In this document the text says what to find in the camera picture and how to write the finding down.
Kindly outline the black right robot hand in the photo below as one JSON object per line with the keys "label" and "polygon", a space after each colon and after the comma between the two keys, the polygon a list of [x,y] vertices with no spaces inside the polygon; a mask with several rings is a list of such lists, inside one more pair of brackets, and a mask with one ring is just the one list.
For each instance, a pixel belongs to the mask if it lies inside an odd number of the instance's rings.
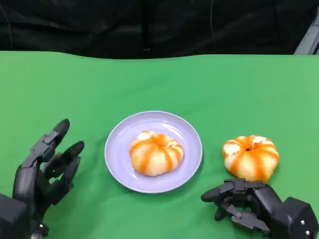
{"label": "black right robot hand", "polygon": [[269,237],[274,211],[282,205],[268,184],[243,178],[225,179],[223,184],[202,194],[201,200],[217,206],[216,221],[229,217],[233,225]]}

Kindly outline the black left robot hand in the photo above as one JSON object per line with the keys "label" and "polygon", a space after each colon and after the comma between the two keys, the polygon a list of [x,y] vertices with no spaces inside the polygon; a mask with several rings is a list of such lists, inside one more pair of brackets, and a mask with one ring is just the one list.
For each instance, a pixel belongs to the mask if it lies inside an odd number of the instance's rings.
{"label": "black left robot hand", "polygon": [[31,148],[16,173],[12,197],[27,204],[30,217],[38,222],[51,205],[57,205],[72,189],[84,149],[78,141],[63,153],[55,153],[70,127],[63,119],[49,134],[44,134]]}

